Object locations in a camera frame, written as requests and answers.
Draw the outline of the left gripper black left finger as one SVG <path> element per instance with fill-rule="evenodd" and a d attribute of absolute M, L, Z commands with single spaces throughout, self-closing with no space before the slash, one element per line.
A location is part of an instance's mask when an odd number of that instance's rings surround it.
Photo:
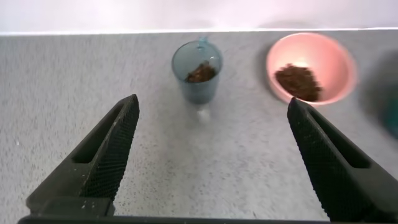
<path fill-rule="evenodd" d="M 137 95 L 118 101 L 28 196 L 29 210 L 37 213 L 57 197 L 114 200 L 126 170 L 139 112 Z"/>

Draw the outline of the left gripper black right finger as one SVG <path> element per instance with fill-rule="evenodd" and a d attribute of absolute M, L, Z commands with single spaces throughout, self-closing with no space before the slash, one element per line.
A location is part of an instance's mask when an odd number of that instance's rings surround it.
<path fill-rule="evenodd" d="M 287 118 L 331 221 L 397 222 L 397 179 L 309 104 L 292 98 Z"/>

